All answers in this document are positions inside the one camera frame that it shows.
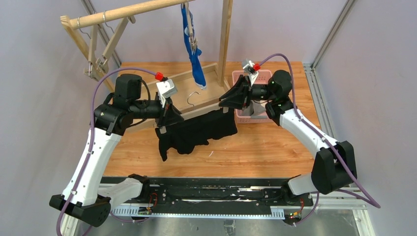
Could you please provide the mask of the black underwear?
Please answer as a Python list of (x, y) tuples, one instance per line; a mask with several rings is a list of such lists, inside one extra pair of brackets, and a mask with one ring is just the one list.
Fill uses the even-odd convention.
[(159, 154), (163, 161), (168, 159), (167, 151), (174, 148), (179, 154), (190, 154), (196, 146), (209, 145), (209, 139), (219, 140), (237, 134), (234, 110), (211, 111), (166, 127), (166, 132), (156, 128), (159, 138)]

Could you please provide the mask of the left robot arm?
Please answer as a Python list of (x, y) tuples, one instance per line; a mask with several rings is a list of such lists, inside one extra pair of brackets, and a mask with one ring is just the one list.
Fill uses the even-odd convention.
[(145, 200), (149, 196), (149, 180), (137, 174), (107, 190), (99, 185), (110, 156), (125, 131), (147, 119), (159, 127), (183, 121), (171, 97), (177, 88), (173, 80), (157, 75), (154, 99), (141, 99), (146, 87), (142, 77), (122, 74), (116, 87), (105, 101), (95, 107), (85, 150), (76, 171), (65, 190), (50, 199), (50, 206), (93, 227), (101, 226), (111, 210), (131, 200)]

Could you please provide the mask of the grey white underwear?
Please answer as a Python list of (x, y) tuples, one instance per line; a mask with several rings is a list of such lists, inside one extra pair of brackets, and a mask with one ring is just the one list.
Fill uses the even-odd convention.
[(257, 103), (256, 101), (251, 101), (250, 105), (244, 108), (241, 112), (242, 116), (259, 116), (266, 111), (265, 107)]

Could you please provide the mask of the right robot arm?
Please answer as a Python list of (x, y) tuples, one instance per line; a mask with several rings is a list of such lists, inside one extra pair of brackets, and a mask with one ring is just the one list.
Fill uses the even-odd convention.
[(285, 184), (289, 195), (319, 192), (328, 194), (348, 184), (357, 177), (353, 146), (328, 136), (310, 122), (290, 100), (292, 76), (277, 70), (267, 84), (254, 84), (252, 75), (240, 75), (237, 82), (219, 98), (221, 107), (242, 110), (251, 101), (266, 101), (269, 119), (289, 131), (313, 155), (311, 173), (290, 178)]

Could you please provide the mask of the beige hanger with black underwear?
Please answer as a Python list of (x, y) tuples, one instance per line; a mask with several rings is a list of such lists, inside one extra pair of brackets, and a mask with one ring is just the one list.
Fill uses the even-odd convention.
[[(179, 108), (178, 104), (170, 97), (167, 100), (170, 104), (173, 104), (180, 112), (184, 120), (188, 120), (194, 117), (198, 117), (204, 115), (208, 112), (215, 111), (219, 109), (219, 96), (212, 96), (206, 100), (202, 100), (199, 98), (201, 94), (198, 92), (191, 92), (182, 100), (182, 103), (185, 102), (186, 106)], [(154, 124), (152, 125), (153, 128), (160, 128), (163, 130), (163, 133), (166, 130), (167, 126), (158, 127), (157, 126), (157, 119), (155, 119)]]

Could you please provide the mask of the beige clip hanger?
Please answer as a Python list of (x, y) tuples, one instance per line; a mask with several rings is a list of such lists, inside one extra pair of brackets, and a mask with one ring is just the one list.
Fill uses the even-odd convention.
[(106, 48), (105, 48), (101, 58), (96, 61), (96, 64), (97, 64), (98, 72), (107, 73), (108, 70), (109, 70), (108, 65), (107, 65), (108, 60), (110, 59), (110, 57), (115, 52), (116, 46), (117, 46), (117, 44), (118, 44), (118, 42), (119, 42), (119, 40), (120, 40), (120, 38), (123, 34), (128, 22), (131, 22), (132, 24), (134, 24), (134, 23), (136, 23), (136, 19), (135, 19), (134, 16), (129, 16), (129, 17), (125, 17), (125, 18), (121, 19), (115, 30), (107, 24), (106, 11), (103, 12), (103, 20), (104, 20), (105, 26), (107, 26), (108, 28), (110, 28), (112, 30), (113, 35), (110, 38), (109, 42), (107, 43)]

